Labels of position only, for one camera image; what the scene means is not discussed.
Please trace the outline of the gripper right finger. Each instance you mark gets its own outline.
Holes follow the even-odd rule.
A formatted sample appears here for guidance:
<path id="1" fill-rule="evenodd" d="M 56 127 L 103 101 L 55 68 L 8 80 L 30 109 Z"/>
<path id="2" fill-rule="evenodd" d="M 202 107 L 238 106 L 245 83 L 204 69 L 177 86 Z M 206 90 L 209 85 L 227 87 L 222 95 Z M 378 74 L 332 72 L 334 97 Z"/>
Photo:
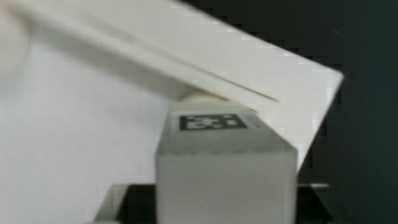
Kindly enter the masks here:
<path id="1" fill-rule="evenodd" d="M 350 214 L 325 183 L 298 185 L 294 224 L 350 224 Z"/>

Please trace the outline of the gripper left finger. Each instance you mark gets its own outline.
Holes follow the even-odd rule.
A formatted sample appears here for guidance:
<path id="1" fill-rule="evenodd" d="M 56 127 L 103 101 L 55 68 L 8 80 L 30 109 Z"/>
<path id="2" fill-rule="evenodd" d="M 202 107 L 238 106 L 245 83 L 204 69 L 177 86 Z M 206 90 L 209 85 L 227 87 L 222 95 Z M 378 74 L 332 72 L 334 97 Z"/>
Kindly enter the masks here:
<path id="1" fill-rule="evenodd" d="M 156 186 L 111 185 L 94 220 L 87 224 L 156 224 Z"/>

